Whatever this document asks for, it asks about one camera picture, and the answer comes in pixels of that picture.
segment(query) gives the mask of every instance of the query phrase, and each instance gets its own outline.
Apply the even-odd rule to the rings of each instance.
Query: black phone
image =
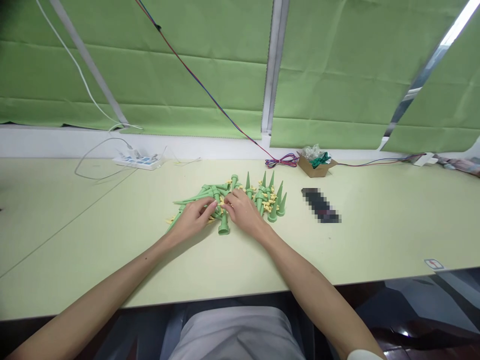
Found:
[[[318,188],[304,187],[301,190],[305,202],[308,203],[310,209],[320,223],[341,223],[342,218],[330,206],[330,202]]]

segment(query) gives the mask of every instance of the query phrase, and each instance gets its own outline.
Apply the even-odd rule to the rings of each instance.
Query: red and blue wire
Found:
[[[198,77],[195,76],[195,74],[189,69],[189,67],[184,63],[184,61],[180,58],[180,56],[177,54],[177,52],[174,50],[174,48],[170,45],[170,43],[167,41],[167,39],[165,38],[164,34],[162,33],[162,28],[160,27],[160,25],[158,25],[154,18],[152,17],[152,15],[150,15],[149,11],[147,10],[147,8],[145,7],[144,3],[142,2],[142,0],[135,0],[136,3],[138,4],[138,6],[143,10],[143,12],[145,13],[145,15],[148,17],[148,19],[151,21],[151,23],[153,24],[153,26],[155,26],[155,29],[157,29],[157,31],[160,33],[161,37],[163,38],[163,40],[165,41],[165,43],[168,45],[168,47],[170,48],[170,50],[172,51],[172,53],[175,54],[175,56],[178,58],[178,60],[180,60],[180,62],[182,63],[182,65],[185,67],[185,69],[187,69],[187,71],[190,73],[190,75],[196,80],[196,82],[203,88],[203,90],[205,90],[205,92],[208,94],[208,96],[210,97],[210,99],[215,103],[215,105],[217,106],[217,108],[220,109],[220,111],[223,113],[223,115],[225,115],[227,117],[228,120],[230,120],[230,122],[233,124],[233,126],[239,131],[241,132],[243,135],[245,135],[245,137],[247,139],[249,139],[251,142],[253,142],[255,145],[257,145],[260,149],[262,149],[265,153],[268,154],[268,156],[271,157],[271,159],[267,159],[265,160],[265,165],[267,167],[269,167],[270,169],[275,167],[275,165],[277,164],[282,164],[282,165],[287,165],[287,166],[290,166],[292,168],[295,168],[297,166],[297,163],[299,161],[299,158],[296,157],[293,153],[289,153],[287,155],[285,155],[284,157],[282,157],[280,160],[277,160],[276,158],[274,158],[272,155],[270,155],[270,153],[265,150],[263,147],[261,147],[255,140],[253,140],[250,136],[248,136],[246,133],[244,133],[242,131],[241,128],[239,128],[239,126],[230,118],[230,116],[225,112],[225,110],[219,105],[219,103],[214,99],[214,97],[212,96],[212,94],[210,94],[210,92],[205,88],[205,86],[202,84],[202,82],[199,80]]]
[[[162,28],[160,27],[160,25],[158,25],[154,18],[152,17],[152,15],[150,15],[149,11],[147,10],[147,8],[145,7],[144,3],[142,2],[142,0],[135,0],[136,3],[138,4],[138,6],[143,10],[143,12],[145,13],[145,15],[148,17],[148,19],[151,21],[151,23],[155,26],[155,29],[157,29],[157,31],[160,33],[161,37],[163,38],[163,40],[165,41],[165,43],[168,45],[168,47],[170,48],[170,50],[172,51],[172,53],[175,54],[175,56],[178,58],[178,60],[180,60],[180,62],[182,63],[182,65],[185,67],[185,69],[187,69],[187,71],[190,73],[190,75],[196,80],[196,82],[203,88],[203,90],[205,90],[205,92],[208,94],[208,96],[210,97],[210,99],[215,103],[215,105],[220,109],[220,111],[227,117],[228,120],[230,120],[230,122],[233,124],[234,127],[236,127],[236,129],[241,132],[243,135],[245,135],[245,137],[247,139],[249,139],[251,142],[253,142],[255,145],[257,145],[260,149],[262,149],[265,153],[268,154],[268,156],[271,157],[271,159],[267,159],[265,160],[265,165],[267,167],[269,167],[270,169],[275,167],[277,164],[282,164],[282,165],[287,165],[287,166],[290,166],[292,168],[295,168],[297,166],[297,163],[299,162],[299,157],[295,156],[293,153],[288,153],[287,155],[285,155],[284,157],[282,157],[280,160],[277,160],[276,158],[274,158],[272,155],[270,155],[270,153],[265,150],[263,147],[261,147],[255,140],[253,140],[250,136],[248,136],[246,133],[244,133],[242,131],[241,128],[239,128],[239,126],[230,118],[230,116],[225,112],[225,110],[220,106],[220,104],[214,99],[214,97],[212,96],[212,94],[210,94],[210,92],[205,88],[205,86],[202,84],[202,82],[199,80],[198,77],[195,76],[195,74],[192,72],[192,70],[189,69],[189,67],[184,63],[184,61],[180,58],[180,56],[177,54],[177,52],[174,50],[174,48],[170,45],[170,43],[167,41],[167,39],[165,38],[164,34],[162,33]],[[345,163],[339,163],[338,165],[345,165],[345,166],[349,166],[349,167],[364,167],[364,166],[369,166],[369,165],[383,165],[383,164],[393,164],[393,163],[399,163],[399,162],[402,162],[402,161],[405,161],[405,160],[408,160],[410,158],[413,158],[413,157],[416,157],[416,156],[421,156],[421,155],[424,155],[424,154],[418,154],[418,155],[411,155],[411,156],[408,156],[408,157],[404,157],[404,158],[383,158],[383,159],[378,159],[378,160],[374,160],[374,161],[370,161],[370,162],[367,162],[365,164],[361,164],[361,165],[350,165],[350,164],[345,164]],[[392,162],[380,162],[380,163],[375,163],[377,161],[381,161],[381,160],[395,160],[395,161],[392,161]]]

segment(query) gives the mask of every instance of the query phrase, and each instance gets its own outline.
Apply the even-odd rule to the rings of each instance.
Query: clear plastic bag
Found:
[[[318,144],[313,146],[305,146],[302,149],[302,154],[305,159],[308,161],[313,161],[316,158],[320,158],[324,152],[319,148]]]

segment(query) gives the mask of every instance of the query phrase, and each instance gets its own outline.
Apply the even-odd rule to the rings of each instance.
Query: light green desk surface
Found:
[[[0,277],[113,189],[133,170],[111,179],[74,174],[78,159],[0,159]],[[79,170],[104,177],[111,160],[86,160]]]
[[[153,244],[167,229],[172,204],[196,195],[203,184],[222,183],[247,171],[256,182],[257,160],[204,160],[137,170],[0,279],[0,317],[57,314]],[[286,215],[272,226],[335,285],[431,274],[424,259],[449,269],[480,265],[477,178],[440,166],[391,164],[336,166],[325,178],[278,166]],[[301,188],[320,188],[341,223],[319,223]],[[234,224],[156,268],[127,301],[136,307],[286,290],[263,248]]]

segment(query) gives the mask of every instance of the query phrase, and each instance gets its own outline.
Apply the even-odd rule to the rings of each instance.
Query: left hand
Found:
[[[207,226],[209,217],[215,212],[217,205],[213,197],[204,197],[189,202],[166,235],[171,236],[175,242],[179,243],[191,238]]]

